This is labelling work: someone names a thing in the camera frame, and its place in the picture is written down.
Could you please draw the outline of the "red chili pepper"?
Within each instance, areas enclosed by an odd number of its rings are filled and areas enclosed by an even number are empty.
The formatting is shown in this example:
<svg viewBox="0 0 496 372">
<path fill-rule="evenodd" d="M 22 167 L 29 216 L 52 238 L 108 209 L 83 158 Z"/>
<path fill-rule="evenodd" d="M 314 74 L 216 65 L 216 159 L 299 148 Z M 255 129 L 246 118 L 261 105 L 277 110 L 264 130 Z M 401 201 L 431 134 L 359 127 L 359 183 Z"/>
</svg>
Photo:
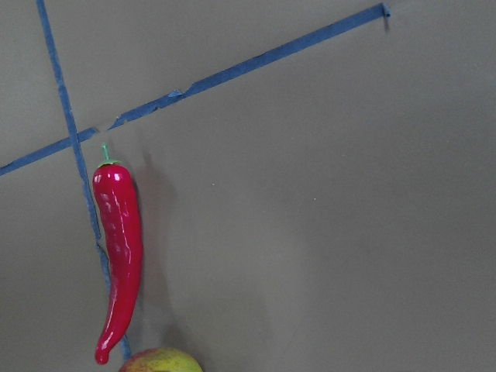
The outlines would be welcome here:
<svg viewBox="0 0 496 372">
<path fill-rule="evenodd" d="M 99 336 L 95 361 L 108 363 L 110 353 L 124 338 L 131 323 L 143 267 L 143 235 L 137 191 L 131 173 L 111 158 L 102 145 L 103 161 L 92 186 L 105 233 L 110 291 L 105 324 Z"/>
</svg>

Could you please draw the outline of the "red apple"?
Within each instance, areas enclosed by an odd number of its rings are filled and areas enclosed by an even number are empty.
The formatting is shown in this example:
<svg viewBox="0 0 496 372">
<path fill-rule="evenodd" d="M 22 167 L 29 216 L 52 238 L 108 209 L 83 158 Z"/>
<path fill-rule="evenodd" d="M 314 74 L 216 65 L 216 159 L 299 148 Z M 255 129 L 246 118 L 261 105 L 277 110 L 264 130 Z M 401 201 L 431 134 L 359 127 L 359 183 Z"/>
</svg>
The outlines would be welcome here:
<svg viewBox="0 0 496 372">
<path fill-rule="evenodd" d="M 125 371 L 202 372 L 203 369 L 186 352 L 175 348 L 155 348 L 132 356 L 119 368 L 119 372 Z"/>
</svg>

